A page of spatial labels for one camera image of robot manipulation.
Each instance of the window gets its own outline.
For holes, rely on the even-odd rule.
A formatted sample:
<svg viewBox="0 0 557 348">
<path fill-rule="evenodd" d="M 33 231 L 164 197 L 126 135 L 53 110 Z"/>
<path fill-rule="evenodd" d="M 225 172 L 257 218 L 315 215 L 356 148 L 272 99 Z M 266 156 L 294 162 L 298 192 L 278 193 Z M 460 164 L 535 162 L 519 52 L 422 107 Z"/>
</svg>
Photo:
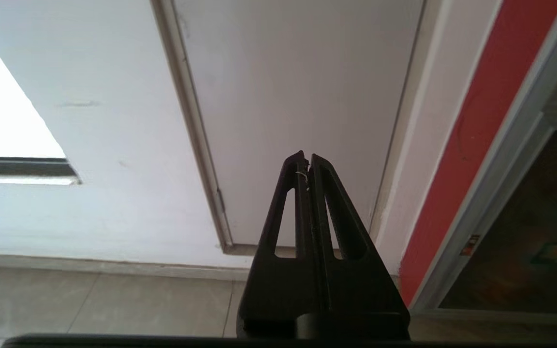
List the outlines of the window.
<svg viewBox="0 0 557 348">
<path fill-rule="evenodd" d="M 78 182 L 63 150 L 0 58 L 0 183 Z"/>
</svg>

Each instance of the tiled floor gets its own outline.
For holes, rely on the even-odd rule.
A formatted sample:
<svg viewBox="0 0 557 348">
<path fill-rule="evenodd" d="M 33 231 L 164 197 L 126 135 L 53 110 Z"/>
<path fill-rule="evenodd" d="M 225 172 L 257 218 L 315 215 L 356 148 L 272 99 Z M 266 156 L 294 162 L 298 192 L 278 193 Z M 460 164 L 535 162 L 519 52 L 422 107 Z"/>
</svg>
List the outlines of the tiled floor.
<svg viewBox="0 0 557 348">
<path fill-rule="evenodd" d="M 244 284 L 0 268 L 0 345 L 24 333 L 235 337 Z M 414 341 L 557 341 L 557 328 L 413 319 Z"/>
</svg>

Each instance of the red stripe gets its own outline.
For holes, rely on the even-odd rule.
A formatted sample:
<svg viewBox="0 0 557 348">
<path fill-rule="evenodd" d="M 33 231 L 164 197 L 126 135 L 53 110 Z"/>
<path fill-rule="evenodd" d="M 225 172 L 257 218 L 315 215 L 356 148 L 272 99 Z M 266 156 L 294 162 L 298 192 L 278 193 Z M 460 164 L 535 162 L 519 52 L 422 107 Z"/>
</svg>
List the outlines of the red stripe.
<svg viewBox="0 0 557 348">
<path fill-rule="evenodd" d="M 505 0 L 478 62 L 405 256 L 409 304 L 557 15 L 557 0 Z"/>
</svg>

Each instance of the door frame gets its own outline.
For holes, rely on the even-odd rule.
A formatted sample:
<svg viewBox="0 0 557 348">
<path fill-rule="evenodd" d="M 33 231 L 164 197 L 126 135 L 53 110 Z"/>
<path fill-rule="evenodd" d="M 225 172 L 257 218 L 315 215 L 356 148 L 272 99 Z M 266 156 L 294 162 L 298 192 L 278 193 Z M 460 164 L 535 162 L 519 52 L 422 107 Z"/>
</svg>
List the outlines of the door frame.
<svg viewBox="0 0 557 348">
<path fill-rule="evenodd" d="M 411 311 L 447 318 L 557 323 L 557 315 L 439 308 L 470 258 L 460 256 L 461 250 L 474 235 L 479 236 L 479 242 L 484 239 L 540 150 L 557 130 L 557 110 L 542 112 L 556 86 L 557 19 L 429 266 L 411 302 Z"/>
</svg>

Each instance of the baseboard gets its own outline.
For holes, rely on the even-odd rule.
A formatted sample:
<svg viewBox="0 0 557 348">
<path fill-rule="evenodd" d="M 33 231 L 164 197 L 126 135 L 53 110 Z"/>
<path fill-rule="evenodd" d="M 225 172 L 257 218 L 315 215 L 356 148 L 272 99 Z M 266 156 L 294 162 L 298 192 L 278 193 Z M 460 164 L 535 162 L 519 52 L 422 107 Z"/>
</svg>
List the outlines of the baseboard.
<svg viewBox="0 0 557 348">
<path fill-rule="evenodd" d="M 0 255 L 0 267 L 246 281 L 248 269 Z"/>
</svg>

